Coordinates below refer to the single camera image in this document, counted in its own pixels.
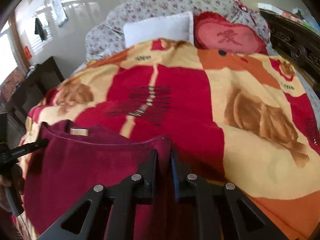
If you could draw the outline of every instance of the colorful patterned blanket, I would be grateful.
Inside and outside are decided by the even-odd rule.
[[[319,222],[319,133],[294,68],[280,56],[139,43],[90,61],[50,91],[29,112],[22,143],[36,140],[41,122],[63,119],[132,141],[167,135],[194,173],[235,183],[289,239],[307,239]],[[30,158],[20,162],[24,177]],[[27,216],[18,228],[36,239]]]

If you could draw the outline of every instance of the silver screw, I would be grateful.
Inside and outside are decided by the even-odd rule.
[[[95,192],[100,192],[100,191],[103,190],[103,185],[101,185],[101,184],[95,185],[95,186],[93,187],[93,190],[94,190]]]
[[[187,178],[190,180],[195,180],[198,178],[198,176],[196,174],[190,173],[190,174],[188,174]]]
[[[236,188],[235,184],[231,183],[231,182],[228,182],[226,184],[226,188],[229,189],[229,190],[233,190]]]
[[[139,179],[141,179],[141,178],[142,178],[142,177],[141,177],[140,174],[133,174],[133,175],[131,176],[131,179],[134,180],[134,181],[137,181],[137,180],[139,180]]]

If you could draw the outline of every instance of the black dot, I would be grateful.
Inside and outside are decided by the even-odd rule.
[[[225,56],[227,53],[224,50],[219,50],[219,55],[220,56]]]

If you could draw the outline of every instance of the hand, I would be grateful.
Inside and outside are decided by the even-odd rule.
[[[12,166],[11,176],[14,185],[17,187],[20,195],[23,195],[24,179],[22,177],[22,169],[19,165],[15,164],[14,166]],[[4,187],[10,187],[11,185],[11,180],[6,178],[5,176],[0,175],[0,207],[2,207],[7,212],[11,212],[11,208],[5,196]]]

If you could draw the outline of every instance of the hanging towel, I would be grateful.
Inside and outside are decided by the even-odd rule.
[[[47,35],[45,30],[42,27],[42,23],[40,22],[40,20],[38,19],[38,17],[36,17],[36,26],[35,26],[35,34],[39,35],[41,38],[41,41],[45,41],[47,39]]]

